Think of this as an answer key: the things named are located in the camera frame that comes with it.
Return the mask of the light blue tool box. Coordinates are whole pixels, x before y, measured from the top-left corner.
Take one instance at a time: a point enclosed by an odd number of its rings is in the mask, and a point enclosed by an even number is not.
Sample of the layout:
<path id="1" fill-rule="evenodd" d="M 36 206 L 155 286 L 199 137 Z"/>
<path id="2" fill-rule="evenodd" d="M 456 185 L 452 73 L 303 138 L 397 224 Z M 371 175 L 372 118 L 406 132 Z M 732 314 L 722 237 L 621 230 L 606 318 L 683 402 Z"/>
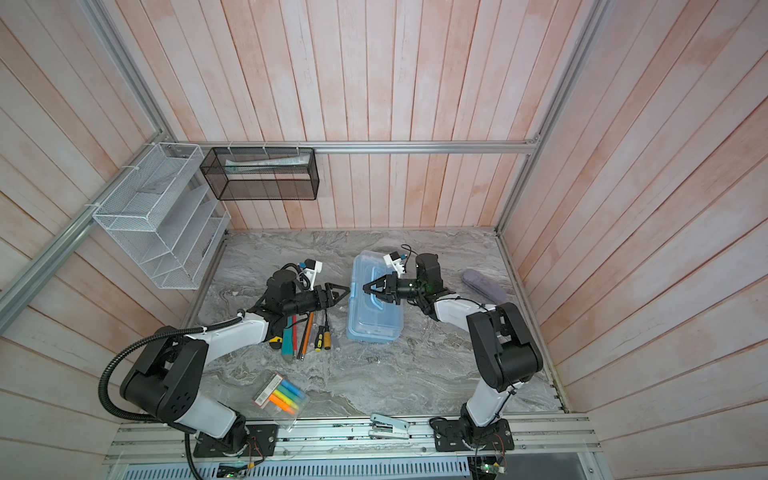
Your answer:
<path id="1" fill-rule="evenodd" d="M 400 336 L 404 322 L 403 307 L 383 302 L 363 291 L 365 284 L 394 272 L 386 264 L 382 253 L 365 250 L 355 257 L 348 302 L 348 339 L 388 343 Z"/>

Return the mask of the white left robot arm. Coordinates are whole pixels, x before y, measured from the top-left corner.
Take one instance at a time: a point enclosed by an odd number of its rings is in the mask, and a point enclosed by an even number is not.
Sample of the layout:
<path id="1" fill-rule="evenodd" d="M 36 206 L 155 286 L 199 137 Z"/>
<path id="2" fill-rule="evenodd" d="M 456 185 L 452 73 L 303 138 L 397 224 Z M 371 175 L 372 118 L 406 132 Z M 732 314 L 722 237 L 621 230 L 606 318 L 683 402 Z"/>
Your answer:
<path id="1" fill-rule="evenodd" d="M 350 294 L 334 283 L 306 287 L 296 270 L 283 268 L 267 280 L 255 304 L 225 322 L 187 329 L 163 327 L 121 351 L 105 368 L 99 399 L 105 410 L 124 419 L 168 424 L 188 434 L 241 444 L 246 434 L 242 414 L 200 392 L 205 368 L 241 348 L 267 342 L 293 325 L 295 316 L 326 311 Z M 140 356 L 120 385 L 120 396 L 140 408 L 123 411 L 109 397 L 111 374 L 131 353 Z"/>

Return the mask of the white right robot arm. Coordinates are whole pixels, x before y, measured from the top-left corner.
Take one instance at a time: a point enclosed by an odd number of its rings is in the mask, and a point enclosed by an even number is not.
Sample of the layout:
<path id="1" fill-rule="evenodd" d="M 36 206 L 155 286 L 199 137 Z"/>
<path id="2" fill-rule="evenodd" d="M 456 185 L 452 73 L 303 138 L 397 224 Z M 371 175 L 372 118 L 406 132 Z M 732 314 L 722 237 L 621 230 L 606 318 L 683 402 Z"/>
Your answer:
<path id="1" fill-rule="evenodd" d="M 517 305 L 483 304 L 464 298 L 443 282 L 438 256 L 418 254 L 416 276 L 404 276 L 404 257 L 389 255 L 395 271 L 363 290 L 385 303 L 405 301 L 429 318 L 466 331 L 481 380 L 466 402 L 462 417 L 471 427 L 487 427 L 500 418 L 518 386 L 544 367 L 543 356 Z"/>

